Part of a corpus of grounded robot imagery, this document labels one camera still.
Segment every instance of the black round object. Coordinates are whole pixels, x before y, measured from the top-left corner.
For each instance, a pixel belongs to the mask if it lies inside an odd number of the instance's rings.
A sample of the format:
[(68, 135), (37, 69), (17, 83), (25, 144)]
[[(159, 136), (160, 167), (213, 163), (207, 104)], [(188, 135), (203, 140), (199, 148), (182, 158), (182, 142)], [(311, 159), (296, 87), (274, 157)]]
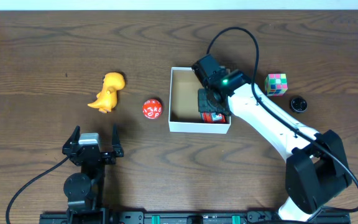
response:
[(85, 196), (91, 191), (91, 179), (83, 173), (73, 174), (67, 178), (63, 191), (68, 198)]
[(291, 98), (290, 108), (293, 112), (303, 113), (308, 109), (308, 103), (301, 96), (294, 96)]

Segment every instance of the white cardboard box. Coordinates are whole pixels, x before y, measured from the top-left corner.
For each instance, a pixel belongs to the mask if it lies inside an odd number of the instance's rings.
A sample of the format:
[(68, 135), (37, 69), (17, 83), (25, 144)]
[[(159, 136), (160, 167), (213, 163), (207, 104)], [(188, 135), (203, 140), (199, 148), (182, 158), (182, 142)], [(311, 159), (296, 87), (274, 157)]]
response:
[(198, 90), (202, 88), (191, 68), (172, 67), (168, 123), (171, 132), (226, 134), (226, 124), (204, 123), (198, 112)]

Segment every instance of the black cap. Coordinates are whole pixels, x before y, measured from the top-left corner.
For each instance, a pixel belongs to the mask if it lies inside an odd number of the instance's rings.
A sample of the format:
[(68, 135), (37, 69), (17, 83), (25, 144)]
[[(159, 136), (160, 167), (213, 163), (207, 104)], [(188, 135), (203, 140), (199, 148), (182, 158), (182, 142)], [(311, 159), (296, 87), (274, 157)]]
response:
[(308, 108), (308, 103), (300, 96), (294, 96), (290, 100), (290, 108), (295, 113), (303, 113)]

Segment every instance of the red die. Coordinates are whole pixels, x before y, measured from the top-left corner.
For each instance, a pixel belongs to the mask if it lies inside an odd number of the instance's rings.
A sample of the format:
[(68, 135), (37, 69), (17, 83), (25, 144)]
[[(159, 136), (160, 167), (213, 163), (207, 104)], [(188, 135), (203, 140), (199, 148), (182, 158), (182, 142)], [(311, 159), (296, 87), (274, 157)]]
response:
[(158, 118), (162, 113), (162, 105), (156, 99), (149, 99), (143, 104), (143, 114), (148, 119)]

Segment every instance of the green connector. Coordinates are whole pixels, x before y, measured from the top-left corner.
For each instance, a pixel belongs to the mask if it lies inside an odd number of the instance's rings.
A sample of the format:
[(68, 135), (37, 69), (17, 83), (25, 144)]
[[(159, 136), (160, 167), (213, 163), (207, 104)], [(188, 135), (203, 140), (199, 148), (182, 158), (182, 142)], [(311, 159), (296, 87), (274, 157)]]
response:
[(152, 224), (160, 224), (160, 216), (152, 215)]
[(232, 217), (233, 224), (241, 224), (241, 219), (239, 215), (233, 215)]

